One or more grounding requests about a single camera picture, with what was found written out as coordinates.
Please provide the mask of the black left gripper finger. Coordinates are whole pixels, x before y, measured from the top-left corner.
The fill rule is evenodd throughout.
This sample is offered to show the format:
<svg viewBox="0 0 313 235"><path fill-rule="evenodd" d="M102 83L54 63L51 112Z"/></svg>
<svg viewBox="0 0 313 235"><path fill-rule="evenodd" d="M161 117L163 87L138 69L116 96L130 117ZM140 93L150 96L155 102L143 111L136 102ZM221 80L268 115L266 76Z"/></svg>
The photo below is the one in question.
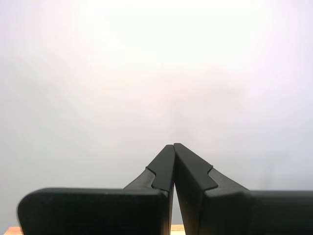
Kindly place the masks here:
<svg viewBox="0 0 313 235"><path fill-rule="evenodd" d="M44 188L26 195L17 216L25 235L168 235L175 150L165 146L123 189Z"/></svg>
<svg viewBox="0 0 313 235"><path fill-rule="evenodd" d="M310 235L311 191L248 190L180 143L175 186L188 235Z"/></svg>

